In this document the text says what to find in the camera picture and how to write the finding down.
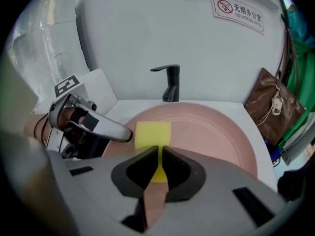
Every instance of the yellow strip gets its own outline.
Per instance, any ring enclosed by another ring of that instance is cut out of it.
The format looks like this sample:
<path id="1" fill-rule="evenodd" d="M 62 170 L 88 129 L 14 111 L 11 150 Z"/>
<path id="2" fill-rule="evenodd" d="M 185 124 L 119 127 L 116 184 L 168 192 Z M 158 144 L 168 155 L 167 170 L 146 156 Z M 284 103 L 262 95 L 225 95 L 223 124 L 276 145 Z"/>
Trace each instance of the yellow strip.
<path id="1" fill-rule="evenodd" d="M 167 182 L 162 167 L 162 148 L 171 141 L 171 123 L 164 121 L 139 121 L 134 136 L 135 149 L 146 146 L 158 146 L 158 166 L 151 182 Z"/>

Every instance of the black faucet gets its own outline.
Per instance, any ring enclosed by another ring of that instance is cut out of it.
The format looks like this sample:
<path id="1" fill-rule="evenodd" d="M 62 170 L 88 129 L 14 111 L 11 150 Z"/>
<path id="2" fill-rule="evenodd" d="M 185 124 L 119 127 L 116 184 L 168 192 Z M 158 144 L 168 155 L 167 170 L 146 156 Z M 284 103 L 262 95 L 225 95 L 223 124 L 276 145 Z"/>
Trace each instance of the black faucet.
<path id="1" fill-rule="evenodd" d="M 150 71 L 158 72 L 166 69 L 168 87 L 163 94 L 163 101 L 174 102 L 179 101 L 179 65 L 165 65 L 153 68 Z"/>

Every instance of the bag strap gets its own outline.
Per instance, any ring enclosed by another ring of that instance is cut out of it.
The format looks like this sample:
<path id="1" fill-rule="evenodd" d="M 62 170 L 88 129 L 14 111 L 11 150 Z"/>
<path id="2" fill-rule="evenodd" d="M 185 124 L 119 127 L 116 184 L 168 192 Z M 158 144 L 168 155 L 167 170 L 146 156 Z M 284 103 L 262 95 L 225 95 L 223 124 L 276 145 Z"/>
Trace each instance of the bag strap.
<path id="1" fill-rule="evenodd" d="M 282 81 L 283 76 L 285 74 L 286 59 L 287 59 L 286 49 L 287 49 L 288 41 L 290 41 L 291 50 L 292 50 L 292 58 L 293 58 L 293 61 L 295 63 L 295 70 L 296 70 L 296 92 L 295 92 L 295 101 L 296 101 L 298 96 L 299 96 L 299 62 L 297 59 L 296 49 L 295 49 L 294 40 L 293 40 L 291 31 L 289 29 L 287 29 L 286 32 L 287 32 L 287 35 L 286 35 L 287 37 L 284 40 L 284 47 L 283 47 L 283 51 L 282 51 L 282 55 L 281 55 L 281 59 L 280 59 L 280 64 L 278 67 L 278 71 L 279 71 L 280 67 L 281 67 L 281 63 L 282 63 L 281 76 L 277 82 L 277 88 L 280 88 L 281 81 Z"/>
<path id="2" fill-rule="evenodd" d="M 298 59 L 297 59 L 295 44 L 294 44 L 293 36 L 292 36 L 290 30 L 288 30 L 288 34 L 289 34 L 289 39 L 290 39 L 290 43 L 291 43 L 291 49 L 292 49 L 293 60 L 294 60 L 294 62 L 295 62 L 295 70 L 296 70 L 296 91 L 295 91 L 295 99 L 297 99 L 298 96 L 299 96 L 299 83 L 300 83 L 299 61 L 298 61 Z"/>
<path id="3" fill-rule="evenodd" d="M 288 36 L 287 36 L 287 34 L 285 34 L 284 45 L 283 45 L 283 50 L 282 50 L 282 54 L 281 54 L 281 59 L 280 59 L 280 63 L 279 63 L 278 69 L 277 69 L 277 73 L 276 73 L 276 78 L 277 78 L 277 75 L 279 74 L 279 71 L 281 71 L 280 79 L 278 80 L 278 83 L 277 83 L 277 87 L 278 88 L 280 87 L 281 81 L 282 81 L 282 79 L 284 77 L 285 70 L 286 70 L 287 44 L 288 44 Z"/>

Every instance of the faucet handle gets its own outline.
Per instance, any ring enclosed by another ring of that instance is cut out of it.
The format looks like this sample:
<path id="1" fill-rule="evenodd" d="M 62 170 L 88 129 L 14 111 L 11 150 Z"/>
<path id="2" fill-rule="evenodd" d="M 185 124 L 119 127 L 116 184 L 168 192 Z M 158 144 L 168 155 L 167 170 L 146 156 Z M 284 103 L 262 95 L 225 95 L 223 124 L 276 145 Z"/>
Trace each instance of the faucet handle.
<path id="1" fill-rule="evenodd" d="M 180 73 L 180 65 L 165 65 L 151 69 L 151 72 L 159 72 L 166 69 L 167 75 L 179 75 Z"/>

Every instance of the white wall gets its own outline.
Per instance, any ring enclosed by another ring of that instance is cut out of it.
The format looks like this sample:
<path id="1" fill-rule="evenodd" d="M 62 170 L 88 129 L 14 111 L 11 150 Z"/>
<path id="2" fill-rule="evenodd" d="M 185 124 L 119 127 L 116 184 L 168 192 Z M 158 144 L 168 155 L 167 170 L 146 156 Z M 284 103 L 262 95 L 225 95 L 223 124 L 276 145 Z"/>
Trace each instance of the white wall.
<path id="1" fill-rule="evenodd" d="M 239 0 L 261 11 L 264 35 L 214 18 L 211 0 L 77 0 L 90 69 L 105 72 L 119 100 L 161 99 L 166 73 L 181 66 L 181 99 L 244 102 L 261 67 L 276 73 L 283 24 L 278 0 Z"/>

